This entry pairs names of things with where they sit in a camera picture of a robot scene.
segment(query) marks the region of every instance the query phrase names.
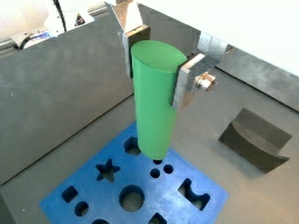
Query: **metal bracket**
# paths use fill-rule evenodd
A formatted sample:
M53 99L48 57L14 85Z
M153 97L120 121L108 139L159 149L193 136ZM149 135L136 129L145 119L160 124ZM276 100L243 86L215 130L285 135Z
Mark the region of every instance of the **metal bracket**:
M172 107L181 110L192 101L199 88L209 91L216 78L208 71L220 63L228 45L209 34L201 32L197 44L200 53L183 63L177 72L177 81L172 98Z
M131 47L137 41L149 40L151 28L143 24L137 4L133 0L107 0L105 5L119 25L119 36L125 50L125 74L133 78Z
M151 28L143 24L135 0L107 0L105 5L119 25L119 35L125 50L125 74L132 78L131 47L137 41L149 39ZM181 64L177 72L172 98L172 107L176 110L181 110L188 105L199 88L207 91L212 89L216 78L208 74L208 71L220 63L227 46L227 43L211 35L200 33L197 44L200 53Z

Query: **gray floor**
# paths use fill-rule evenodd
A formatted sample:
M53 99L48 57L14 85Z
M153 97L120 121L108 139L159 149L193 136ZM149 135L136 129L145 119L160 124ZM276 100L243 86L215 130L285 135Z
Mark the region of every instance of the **gray floor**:
M216 75L215 90L197 92L177 115L172 147L229 193L216 223L299 223L299 114L221 71ZM217 141L243 107L293 136L280 151L289 161L267 175ZM17 224L48 223L42 197L133 120L131 97L0 187Z

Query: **circular hole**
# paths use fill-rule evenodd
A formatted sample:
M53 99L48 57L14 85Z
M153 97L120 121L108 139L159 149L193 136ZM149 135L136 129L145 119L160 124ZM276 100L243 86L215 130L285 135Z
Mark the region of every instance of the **circular hole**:
M105 220L93 220L90 224L108 224Z
M167 173L167 174L171 174L173 172L173 167L167 164L164 167L163 167L163 171Z
M128 212L139 210L145 202L145 195L141 188L128 185L119 194L119 204Z
M161 162L163 162L163 160L153 160L153 163L155 163L156 165L159 165Z
M160 177L160 171L157 169L152 169L151 176L153 179L157 179Z
M80 217L86 214L89 210L89 204L85 201L81 201L76 206L74 206L74 214Z

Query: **gray panel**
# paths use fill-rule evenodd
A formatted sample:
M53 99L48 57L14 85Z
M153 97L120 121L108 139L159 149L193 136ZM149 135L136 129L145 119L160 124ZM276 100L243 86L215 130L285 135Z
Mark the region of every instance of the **gray panel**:
M225 55L219 68L299 111L299 77L239 49Z
M0 185L132 94L109 17L0 59Z

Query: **blue shape sorter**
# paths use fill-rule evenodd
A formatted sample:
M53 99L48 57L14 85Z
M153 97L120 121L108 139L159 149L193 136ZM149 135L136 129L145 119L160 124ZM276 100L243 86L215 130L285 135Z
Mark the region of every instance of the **blue shape sorter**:
M131 207L128 195L139 199ZM50 224L201 224L215 222L227 198L172 149L164 160L143 155L133 123L40 206Z

